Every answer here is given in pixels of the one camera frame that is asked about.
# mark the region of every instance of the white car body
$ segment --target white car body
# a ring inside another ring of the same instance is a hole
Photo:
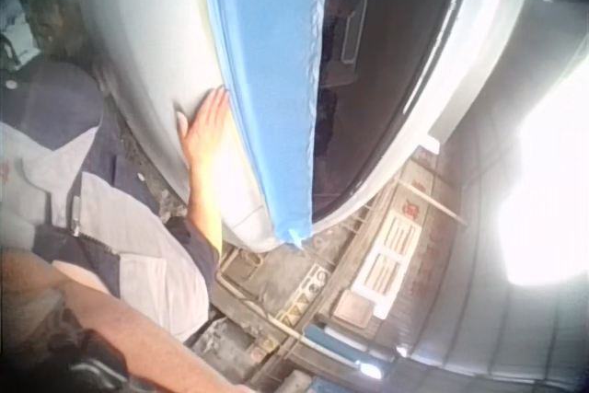
[[[426,134],[448,138],[484,85],[524,2],[455,1],[407,120],[361,185],[314,224],[316,233],[366,204]],[[222,83],[206,0],[81,0],[81,6],[103,57],[104,82],[145,152],[187,200],[175,106],[191,114],[205,92]],[[274,249],[279,241],[235,125],[222,145],[216,177],[225,240],[256,252]]]

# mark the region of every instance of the hand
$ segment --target hand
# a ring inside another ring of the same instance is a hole
[[[209,92],[190,127],[186,116],[177,113],[180,144],[190,169],[212,166],[228,113],[229,92],[224,87]]]

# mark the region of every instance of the blue object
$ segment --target blue object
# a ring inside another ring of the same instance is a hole
[[[360,361],[363,363],[374,364],[382,369],[385,369],[388,365],[387,362],[374,357],[372,354],[358,350],[352,347],[350,344],[328,335],[325,330],[316,326],[315,324],[307,326],[303,333],[312,342],[319,344],[321,347],[324,347],[328,350],[331,350],[332,352],[350,360],[353,363]]]
[[[278,239],[312,235],[324,0],[207,0],[237,126]]]

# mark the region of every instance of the bare arm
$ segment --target bare arm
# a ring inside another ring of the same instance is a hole
[[[190,172],[188,217],[222,255],[221,215],[214,195],[214,153],[221,141],[229,113],[224,87],[211,91],[192,125],[178,113],[179,138]]]
[[[27,251],[2,249],[1,269],[3,295],[30,300],[47,289],[63,293],[80,324],[95,330],[117,348],[135,376],[176,392],[249,391],[231,386],[205,362],[123,302],[71,280]]]

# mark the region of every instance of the bright light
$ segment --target bright light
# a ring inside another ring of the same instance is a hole
[[[589,58],[520,132],[521,181],[499,215],[509,281],[556,283],[589,270]]]
[[[373,379],[383,378],[383,372],[381,372],[380,368],[378,368],[376,365],[361,363],[360,361],[358,361],[357,364],[360,366],[360,371],[366,376],[372,377]]]
[[[400,354],[403,358],[407,357],[407,349],[405,347],[397,347],[397,353]]]
[[[430,151],[435,156],[440,154],[440,142],[438,142],[435,138],[431,135],[427,134],[423,137],[422,142],[420,143],[423,149]]]

